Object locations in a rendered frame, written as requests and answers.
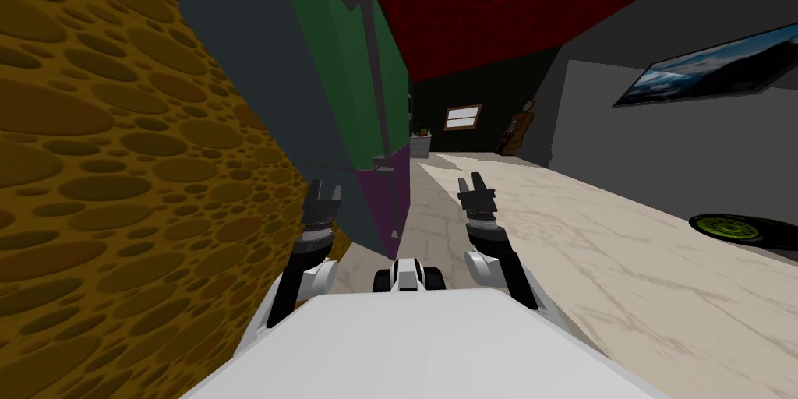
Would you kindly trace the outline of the green and purple door leaf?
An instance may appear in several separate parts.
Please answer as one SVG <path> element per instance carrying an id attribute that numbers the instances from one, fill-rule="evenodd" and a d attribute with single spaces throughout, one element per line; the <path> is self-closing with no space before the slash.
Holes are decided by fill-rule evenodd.
<path id="1" fill-rule="evenodd" d="M 408 71 L 378 0 L 292 0 L 343 139 L 346 235 L 399 252 L 410 203 Z"/>

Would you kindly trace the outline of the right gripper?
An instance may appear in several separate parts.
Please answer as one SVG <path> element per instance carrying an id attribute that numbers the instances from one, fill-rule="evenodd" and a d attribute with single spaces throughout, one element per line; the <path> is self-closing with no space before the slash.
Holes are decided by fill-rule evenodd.
<path id="1" fill-rule="evenodd" d="M 473 189 L 470 190 L 465 178 L 459 178 L 457 194 L 462 209 L 468 218 L 494 218 L 497 212 L 495 203 L 495 189 L 489 189 L 481 174 L 477 171 L 471 173 Z"/>

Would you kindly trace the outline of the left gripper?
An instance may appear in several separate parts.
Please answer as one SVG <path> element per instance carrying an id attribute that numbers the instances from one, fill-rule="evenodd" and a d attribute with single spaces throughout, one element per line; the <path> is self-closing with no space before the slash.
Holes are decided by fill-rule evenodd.
<path id="1" fill-rule="evenodd" d="M 331 229 L 341 205 L 342 186 L 336 185 L 332 199 L 320 199 L 323 181 L 313 179 L 309 185 L 309 199 L 303 203 L 304 232 Z"/>

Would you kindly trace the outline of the grey cabinet with items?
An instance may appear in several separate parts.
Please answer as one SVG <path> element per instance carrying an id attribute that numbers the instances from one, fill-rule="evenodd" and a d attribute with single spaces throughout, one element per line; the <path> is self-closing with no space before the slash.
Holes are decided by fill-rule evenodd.
<path id="1" fill-rule="evenodd" d="M 431 134 L 426 127 L 419 128 L 409 138 L 409 155 L 411 159 L 429 159 Z"/>

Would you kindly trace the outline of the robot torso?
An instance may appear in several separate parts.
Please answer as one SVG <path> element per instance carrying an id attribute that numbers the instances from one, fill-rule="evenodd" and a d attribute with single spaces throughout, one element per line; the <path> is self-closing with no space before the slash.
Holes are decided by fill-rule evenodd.
<path id="1" fill-rule="evenodd" d="M 398 260 L 389 292 L 315 295 L 248 326 L 232 359 L 181 399 L 670 399 L 570 332 L 532 274 L 531 310 L 498 262 L 466 254 L 476 289 L 425 290 Z"/>

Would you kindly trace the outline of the framed landscape picture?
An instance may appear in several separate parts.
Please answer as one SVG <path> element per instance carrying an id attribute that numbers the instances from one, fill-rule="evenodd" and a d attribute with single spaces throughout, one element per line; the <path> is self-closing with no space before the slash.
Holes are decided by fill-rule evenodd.
<path id="1" fill-rule="evenodd" d="M 613 105 L 756 95 L 798 67 L 798 23 L 655 62 Z"/>

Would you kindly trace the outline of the brown framed window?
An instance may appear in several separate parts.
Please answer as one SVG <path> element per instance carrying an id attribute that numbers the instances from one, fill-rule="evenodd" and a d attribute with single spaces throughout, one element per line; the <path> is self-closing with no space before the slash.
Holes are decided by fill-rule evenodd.
<path id="1" fill-rule="evenodd" d="M 444 119 L 443 130 L 474 129 L 481 110 L 482 106 L 480 104 L 448 108 Z"/>

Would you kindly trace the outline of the black and green round disc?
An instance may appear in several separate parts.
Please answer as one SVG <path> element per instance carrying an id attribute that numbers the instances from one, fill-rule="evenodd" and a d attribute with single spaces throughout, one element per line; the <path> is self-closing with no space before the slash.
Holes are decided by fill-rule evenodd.
<path id="1" fill-rule="evenodd" d="M 688 224 L 702 235 L 759 248 L 798 263 L 798 225 L 739 214 L 700 214 L 691 217 Z"/>

